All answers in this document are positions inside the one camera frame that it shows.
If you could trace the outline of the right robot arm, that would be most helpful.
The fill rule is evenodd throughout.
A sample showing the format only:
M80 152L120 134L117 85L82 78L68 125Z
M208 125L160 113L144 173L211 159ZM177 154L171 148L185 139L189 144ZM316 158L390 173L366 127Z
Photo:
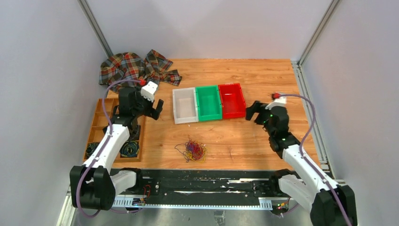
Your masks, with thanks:
M271 149L294 172L282 169L270 178L269 190L275 196L287 194L309 212L314 226L356 226L354 191L327 175L306 153L289 130L289 115L284 103L255 101L246 108L246 120L262 125L269 135Z

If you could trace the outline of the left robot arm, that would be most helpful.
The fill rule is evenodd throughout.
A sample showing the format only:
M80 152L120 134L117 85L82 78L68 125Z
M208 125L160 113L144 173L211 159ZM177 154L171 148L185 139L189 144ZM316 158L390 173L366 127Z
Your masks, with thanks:
M138 119L142 116L154 120L159 118L163 100L160 99L153 107L157 90L158 86L154 84L120 90L119 104L108 119L103 139L81 166L73 166L70 171L73 207L79 210L110 210L120 193L129 190L132 194L140 194L143 191L144 181L139 169L124 168L113 176L110 172Z

